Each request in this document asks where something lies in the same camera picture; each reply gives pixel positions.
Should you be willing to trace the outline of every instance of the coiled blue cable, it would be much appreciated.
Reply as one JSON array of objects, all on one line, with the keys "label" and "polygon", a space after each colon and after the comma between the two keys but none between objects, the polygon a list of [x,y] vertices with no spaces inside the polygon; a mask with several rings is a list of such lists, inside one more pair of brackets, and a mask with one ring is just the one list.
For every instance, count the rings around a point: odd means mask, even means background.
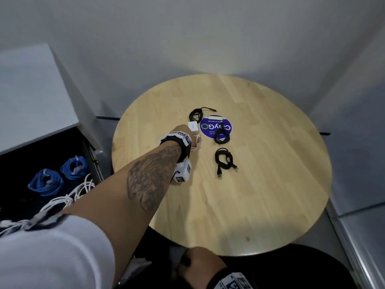
[{"label": "coiled blue cable", "polygon": [[78,179],[87,174],[87,162],[83,156],[75,156],[68,159],[65,164],[60,167],[60,171],[67,179]]},{"label": "coiled blue cable", "polygon": [[41,196],[57,194],[63,187],[64,180],[60,174],[48,168],[40,170],[28,184],[31,191],[40,193]]}]

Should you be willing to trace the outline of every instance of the table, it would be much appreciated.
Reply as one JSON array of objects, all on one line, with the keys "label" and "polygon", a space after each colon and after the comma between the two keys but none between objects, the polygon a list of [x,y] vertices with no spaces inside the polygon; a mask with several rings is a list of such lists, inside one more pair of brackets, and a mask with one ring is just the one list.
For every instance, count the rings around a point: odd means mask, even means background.
[{"label": "table", "polygon": [[[156,147],[203,106],[218,111],[204,110],[204,116],[228,119],[231,140],[218,145],[201,130],[200,149],[190,156],[190,180],[170,185],[150,226],[180,245],[228,256],[274,250],[308,231],[330,196],[328,151],[298,107],[252,81],[200,74],[146,91],[116,127],[114,171]],[[222,179],[214,160],[220,147],[231,151],[239,167],[223,170]]]}]

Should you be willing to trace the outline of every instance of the wood grain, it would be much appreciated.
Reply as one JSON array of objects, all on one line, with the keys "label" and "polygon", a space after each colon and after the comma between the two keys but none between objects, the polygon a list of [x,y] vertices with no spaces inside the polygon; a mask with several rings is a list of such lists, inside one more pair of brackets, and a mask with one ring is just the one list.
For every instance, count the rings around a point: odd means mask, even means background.
[{"label": "wood grain", "polygon": [[[310,119],[279,93],[245,79],[191,75],[161,83],[136,99],[118,123],[115,171],[156,147],[190,111],[219,114],[232,126],[218,145],[202,135],[191,153],[190,180],[172,184],[150,226],[186,247],[219,255],[249,255],[291,243],[317,221],[330,196],[331,165]],[[238,172],[217,179],[214,153],[226,147]]]}]

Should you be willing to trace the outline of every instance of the white t-shirt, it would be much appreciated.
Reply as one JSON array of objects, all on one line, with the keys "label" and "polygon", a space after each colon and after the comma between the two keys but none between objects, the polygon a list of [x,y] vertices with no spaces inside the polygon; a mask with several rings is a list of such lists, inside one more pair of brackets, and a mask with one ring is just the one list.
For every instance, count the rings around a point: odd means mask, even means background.
[{"label": "white t-shirt", "polygon": [[110,289],[115,257],[94,223],[68,216],[55,228],[0,238],[2,289]]}]

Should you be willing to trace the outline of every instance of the purple sticker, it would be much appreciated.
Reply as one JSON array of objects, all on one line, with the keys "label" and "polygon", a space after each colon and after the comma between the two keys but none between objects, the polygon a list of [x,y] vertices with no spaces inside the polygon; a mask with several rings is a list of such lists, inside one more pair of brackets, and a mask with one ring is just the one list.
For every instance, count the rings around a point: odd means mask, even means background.
[{"label": "purple sticker", "polygon": [[[214,119],[213,117],[222,117],[222,116],[218,116],[216,114],[211,116],[206,116],[201,120],[201,123],[200,123],[201,132],[205,136],[211,139],[214,139],[214,134],[216,130],[218,130],[221,127],[221,121],[222,121],[219,119]],[[223,118],[223,125],[225,129],[229,131],[229,134],[230,134],[231,131],[233,130],[231,123],[227,119]],[[224,137],[225,137],[224,134],[220,134],[218,136],[219,139],[223,139]]]}]

